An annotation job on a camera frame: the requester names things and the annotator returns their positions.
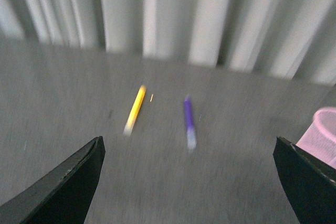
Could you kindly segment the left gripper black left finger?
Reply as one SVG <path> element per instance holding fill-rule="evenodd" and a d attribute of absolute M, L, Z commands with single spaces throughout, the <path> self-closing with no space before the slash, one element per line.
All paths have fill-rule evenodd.
<path fill-rule="evenodd" d="M 105 156 L 95 137 L 29 188 L 1 205 L 1 223 L 84 223 Z"/>

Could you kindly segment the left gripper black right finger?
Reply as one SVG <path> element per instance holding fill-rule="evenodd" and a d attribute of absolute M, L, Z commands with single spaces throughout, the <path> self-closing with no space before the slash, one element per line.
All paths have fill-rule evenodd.
<path fill-rule="evenodd" d="M 299 222 L 335 223 L 335 168 L 283 137 L 277 137 L 273 157 Z"/>

